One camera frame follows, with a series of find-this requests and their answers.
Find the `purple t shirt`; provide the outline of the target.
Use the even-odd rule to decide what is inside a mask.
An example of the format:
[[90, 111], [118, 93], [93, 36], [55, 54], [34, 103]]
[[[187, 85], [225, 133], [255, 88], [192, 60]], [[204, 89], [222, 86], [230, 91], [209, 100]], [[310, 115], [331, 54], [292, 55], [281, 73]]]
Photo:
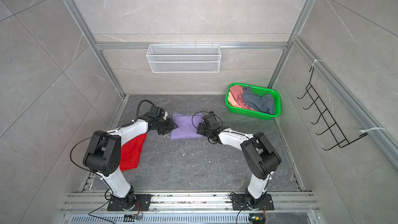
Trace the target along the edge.
[[203, 113], [196, 115], [173, 114], [173, 120], [178, 128], [171, 132], [171, 140], [201, 139], [202, 135], [197, 134], [199, 123], [203, 122]]

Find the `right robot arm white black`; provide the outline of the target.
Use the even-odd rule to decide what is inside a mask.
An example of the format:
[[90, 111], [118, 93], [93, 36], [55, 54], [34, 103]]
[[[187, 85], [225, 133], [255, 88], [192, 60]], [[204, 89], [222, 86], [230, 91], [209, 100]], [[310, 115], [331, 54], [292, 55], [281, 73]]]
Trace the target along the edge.
[[282, 159], [264, 133], [244, 134], [230, 128], [215, 129], [200, 123], [197, 134], [207, 137], [211, 143], [229, 145], [242, 151], [252, 173], [245, 190], [245, 208], [257, 209], [269, 203], [267, 187]]

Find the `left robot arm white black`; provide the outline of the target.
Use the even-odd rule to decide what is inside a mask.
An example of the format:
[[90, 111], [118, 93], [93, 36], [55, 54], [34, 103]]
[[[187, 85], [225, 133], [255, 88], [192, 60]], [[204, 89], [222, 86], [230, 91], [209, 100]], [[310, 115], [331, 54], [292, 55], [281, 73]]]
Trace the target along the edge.
[[128, 126], [93, 134], [83, 164], [97, 174], [110, 190], [109, 210], [130, 211], [138, 205], [134, 188], [126, 181], [120, 168], [122, 146], [148, 131], [155, 130], [159, 135], [165, 135], [177, 128], [171, 118], [143, 116]]

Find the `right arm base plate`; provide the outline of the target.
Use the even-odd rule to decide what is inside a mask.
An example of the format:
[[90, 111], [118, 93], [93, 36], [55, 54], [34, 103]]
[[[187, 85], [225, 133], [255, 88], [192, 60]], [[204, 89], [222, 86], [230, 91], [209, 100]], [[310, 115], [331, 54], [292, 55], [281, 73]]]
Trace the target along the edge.
[[250, 194], [230, 193], [229, 198], [235, 211], [240, 210], [266, 210], [273, 211], [275, 209], [272, 196], [264, 194], [259, 199], [254, 199]]

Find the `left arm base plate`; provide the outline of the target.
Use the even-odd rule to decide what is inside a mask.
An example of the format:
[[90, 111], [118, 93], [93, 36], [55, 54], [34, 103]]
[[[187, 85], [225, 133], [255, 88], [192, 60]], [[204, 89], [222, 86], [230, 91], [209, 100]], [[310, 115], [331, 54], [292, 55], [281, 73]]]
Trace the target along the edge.
[[148, 211], [152, 195], [127, 195], [125, 198], [111, 196], [108, 211]]

